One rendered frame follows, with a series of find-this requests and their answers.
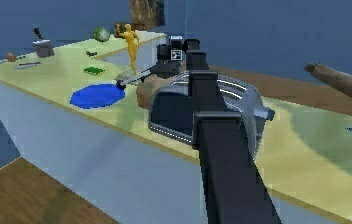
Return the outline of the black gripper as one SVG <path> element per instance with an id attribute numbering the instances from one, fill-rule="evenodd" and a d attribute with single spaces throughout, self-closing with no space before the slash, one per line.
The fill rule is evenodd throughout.
<path id="1" fill-rule="evenodd" d="M 159 44 L 157 46 L 157 62 L 149 69 L 142 71 L 125 80 L 117 80 L 116 86 L 124 90 L 128 84 L 136 81 L 143 82 L 148 76 L 156 74 L 158 77 L 167 79 L 178 75 L 182 61 L 182 50 L 175 49 L 171 45 Z"/>

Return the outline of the brown bread loaf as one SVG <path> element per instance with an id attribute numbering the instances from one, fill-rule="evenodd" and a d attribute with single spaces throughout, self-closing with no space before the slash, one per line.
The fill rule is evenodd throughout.
<path id="1" fill-rule="evenodd" d="M 155 91 L 168 84 L 170 78 L 163 79 L 157 75 L 149 76 L 143 83 L 140 83 L 136 89 L 137 105 L 143 109 L 148 109 L 151 105 L 151 99 Z"/>

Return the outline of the yellow human figure statue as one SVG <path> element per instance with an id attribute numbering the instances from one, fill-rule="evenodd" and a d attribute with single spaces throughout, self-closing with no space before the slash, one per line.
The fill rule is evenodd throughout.
<path id="1" fill-rule="evenodd" d="M 137 74 L 136 70 L 136 59 L 137 59 L 137 50 L 140 46 L 140 39 L 136 32 L 132 29 L 132 26 L 128 23 L 124 25 L 125 31 L 120 30 L 120 23 L 116 24 L 117 34 L 119 37 L 122 37 L 127 43 L 128 55 L 130 58 L 130 68 L 134 74 Z"/>

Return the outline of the green flat sponge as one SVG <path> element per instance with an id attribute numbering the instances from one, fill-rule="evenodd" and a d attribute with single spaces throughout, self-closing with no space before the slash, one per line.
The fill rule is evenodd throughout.
<path id="1" fill-rule="evenodd" d="M 91 75 L 100 75 L 103 72 L 105 72 L 104 69 L 97 68 L 97 67 L 87 67 L 87 68 L 83 69 L 83 71 L 85 73 L 88 73 L 88 74 L 91 74 Z"/>

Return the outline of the blue round plate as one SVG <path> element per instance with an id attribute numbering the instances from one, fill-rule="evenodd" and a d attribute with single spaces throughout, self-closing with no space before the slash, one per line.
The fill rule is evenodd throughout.
<path id="1" fill-rule="evenodd" d="M 115 84 L 95 84 L 75 91 L 70 103 L 82 109 L 111 106 L 125 97 L 125 92 Z"/>

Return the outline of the green round lettuce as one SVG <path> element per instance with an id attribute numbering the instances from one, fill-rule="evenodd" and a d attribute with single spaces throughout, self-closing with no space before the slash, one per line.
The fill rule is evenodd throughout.
<path id="1" fill-rule="evenodd" d="M 96 27 L 92 34 L 93 38 L 98 42 L 106 42 L 110 38 L 110 32 L 105 27 Z"/>

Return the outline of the pale green kitchen counter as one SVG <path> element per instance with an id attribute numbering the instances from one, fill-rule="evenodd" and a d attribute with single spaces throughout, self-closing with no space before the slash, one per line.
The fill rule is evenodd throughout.
<path id="1" fill-rule="evenodd" d="M 197 154 L 148 129 L 148 113 L 127 96 L 95 110 L 74 107 L 72 93 L 104 69 L 112 82 L 126 64 L 125 43 L 93 40 L 0 63 L 0 119 L 28 161 L 121 224 L 207 224 Z M 86 51 L 97 52 L 89 57 Z M 29 62 L 40 65 L 15 69 Z M 352 224 L 352 116 L 269 99 L 275 119 L 264 132 L 257 164 L 285 224 L 318 224 L 321 217 Z"/>

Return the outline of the grey pot with black utensil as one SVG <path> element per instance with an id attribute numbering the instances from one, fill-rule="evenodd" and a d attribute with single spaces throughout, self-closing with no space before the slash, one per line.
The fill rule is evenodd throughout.
<path id="1" fill-rule="evenodd" d="M 35 35 L 38 40 L 33 42 L 33 46 L 35 47 L 36 54 L 39 58 L 46 58 L 55 55 L 53 46 L 51 41 L 48 39 L 44 39 L 40 33 L 38 28 L 33 29 Z"/>

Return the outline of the silver toaster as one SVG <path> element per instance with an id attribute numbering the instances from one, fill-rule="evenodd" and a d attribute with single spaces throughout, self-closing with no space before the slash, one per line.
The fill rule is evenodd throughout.
<path id="1" fill-rule="evenodd" d="M 188 96 L 188 81 L 189 74 L 183 72 L 155 91 L 149 109 L 148 128 L 190 145 L 193 112 Z M 265 123 L 274 119 L 275 111 L 264 105 L 257 88 L 249 83 L 219 75 L 217 84 L 227 110 L 242 115 L 247 128 L 249 152 L 256 158 Z"/>

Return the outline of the grey and red knife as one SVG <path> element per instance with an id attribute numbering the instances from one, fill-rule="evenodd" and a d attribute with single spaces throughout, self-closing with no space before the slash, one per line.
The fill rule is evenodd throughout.
<path id="1" fill-rule="evenodd" d="M 19 65 L 15 66 L 14 68 L 15 69 L 26 69 L 26 68 L 38 66 L 40 64 L 41 64 L 41 62 L 29 62 L 29 63 L 19 64 Z"/>

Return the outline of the brown wooden pole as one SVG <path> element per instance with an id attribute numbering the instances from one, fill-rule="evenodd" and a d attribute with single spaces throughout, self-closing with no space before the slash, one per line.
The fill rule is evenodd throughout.
<path id="1" fill-rule="evenodd" d="M 306 63 L 304 70 L 313 78 L 352 98 L 352 75 L 324 64 Z"/>

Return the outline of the brown framed wall picture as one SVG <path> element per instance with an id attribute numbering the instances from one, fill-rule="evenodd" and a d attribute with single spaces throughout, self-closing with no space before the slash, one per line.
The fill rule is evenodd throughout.
<path id="1" fill-rule="evenodd" d="M 133 28 L 147 31 L 165 25 L 164 0 L 130 0 Z"/>

